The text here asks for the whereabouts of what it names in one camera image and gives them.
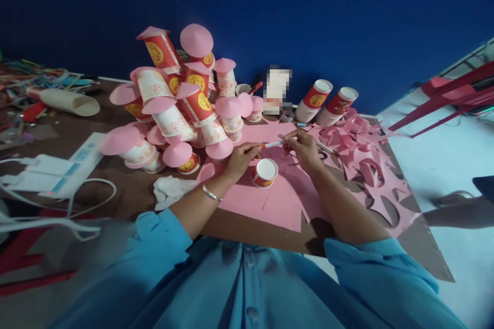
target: shirt button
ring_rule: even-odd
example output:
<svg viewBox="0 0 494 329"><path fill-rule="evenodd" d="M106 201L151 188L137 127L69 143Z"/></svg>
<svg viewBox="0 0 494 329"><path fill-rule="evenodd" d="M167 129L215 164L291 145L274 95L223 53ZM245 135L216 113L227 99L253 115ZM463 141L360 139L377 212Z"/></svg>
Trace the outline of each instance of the shirt button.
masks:
<svg viewBox="0 0 494 329"><path fill-rule="evenodd" d="M247 307L247 316L249 316L252 321L257 321L259 319L259 311L253 307Z"/></svg>

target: white floor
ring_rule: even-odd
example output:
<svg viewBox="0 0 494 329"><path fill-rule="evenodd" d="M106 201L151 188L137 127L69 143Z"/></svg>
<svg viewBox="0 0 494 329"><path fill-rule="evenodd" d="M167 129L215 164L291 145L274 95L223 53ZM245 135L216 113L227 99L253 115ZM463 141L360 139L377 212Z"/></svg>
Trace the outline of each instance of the white floor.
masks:
<svg viewBox="0 0 494 329"><path fill-rule="evenodd" d="M385 126L390 126L425 99L425 95L417 90L379 115L379 119L384 121ZM399 132L405 135L418 132L451 112L450 107L441 109ZM478 195L471 179L494 174L494 124L491 123L462 117L458 126L443 125L414 139L393 137L390 143L423 212L433 209L432 198L451 191L462 189ZM456 283L439 282L441 298L469 328L486 328L492 324L494 317L494 228L466 230L436 227L431 230L456 279ZM54 230L51 235L50 232L43 237L46 240L40 240L37 245L60 245L55 240L68 238L64 231ZM0 298L3 327L45 327L84 286L102 261L108 262L123 252L126 235L130 233L132 225L109 222L101 238L98 238L99 245L92 247L90 242L83 246L65 243L58 252L51 251L58 257L49 258L50 264L42 266L34 274L47 275L60 271L61 266L65 266L62 270L84 267L82 270L87 272L77 274L68 282ZM334 268L326 259L308 258L330 276L336 277ZM5 279L0 279L0 284L5 282ZM29 315L26 315L26 306L29 307Z"/></svg>

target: scissors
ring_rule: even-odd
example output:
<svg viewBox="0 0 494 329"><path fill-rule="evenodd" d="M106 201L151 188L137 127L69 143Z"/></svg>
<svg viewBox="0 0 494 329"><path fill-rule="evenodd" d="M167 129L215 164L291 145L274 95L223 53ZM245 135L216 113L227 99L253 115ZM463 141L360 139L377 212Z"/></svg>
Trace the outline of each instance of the scissors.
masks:
<svg viewBox="0 0 494 329"><path fill-rule="evenodd" d="M319 154L319 159L321 160L322 163L324 163L324 161L328 158L328 154L326 152L323 152L321 150L318 150L317 153ZM292 157L297 157L295 154L293 153L290 153L290 155ZM293 164L289 164L289 166L296 166L298 165L298 163L293 163Z"/></svg>

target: white tissue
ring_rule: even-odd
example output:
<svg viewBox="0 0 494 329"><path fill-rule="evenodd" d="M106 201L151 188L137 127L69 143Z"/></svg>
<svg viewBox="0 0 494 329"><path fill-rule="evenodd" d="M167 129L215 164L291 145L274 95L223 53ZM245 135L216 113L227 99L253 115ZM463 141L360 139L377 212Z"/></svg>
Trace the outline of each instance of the white tissue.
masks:
<svg viewBox="0 0 494 329"><path fill-rule="evenodd" d="M154 195L158 202L154 210L162 211L170 207L198 184L195 180L182 180L173 176L160 177L154 182Z"/></svg>

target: shirt sleeve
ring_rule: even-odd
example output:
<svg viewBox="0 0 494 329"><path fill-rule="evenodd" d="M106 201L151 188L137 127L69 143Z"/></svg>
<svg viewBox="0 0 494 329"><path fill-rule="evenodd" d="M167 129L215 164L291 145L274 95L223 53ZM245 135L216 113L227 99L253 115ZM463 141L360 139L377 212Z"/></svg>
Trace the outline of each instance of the shirt sleeve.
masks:
<svg viewBox="0 0 494 329"><path fill-rule="evenodd" d="M175 215L145 212L136 220L123 257L101 272L53 323L54 328L126 327L187 260L192 244Z"/></svg>
<svg viewBox="0 0 494 329"><path fill-rule="evenodd" d="M324 244L340 286L391 327L466 328L439 299L436 279L393 238Z"/></svg>

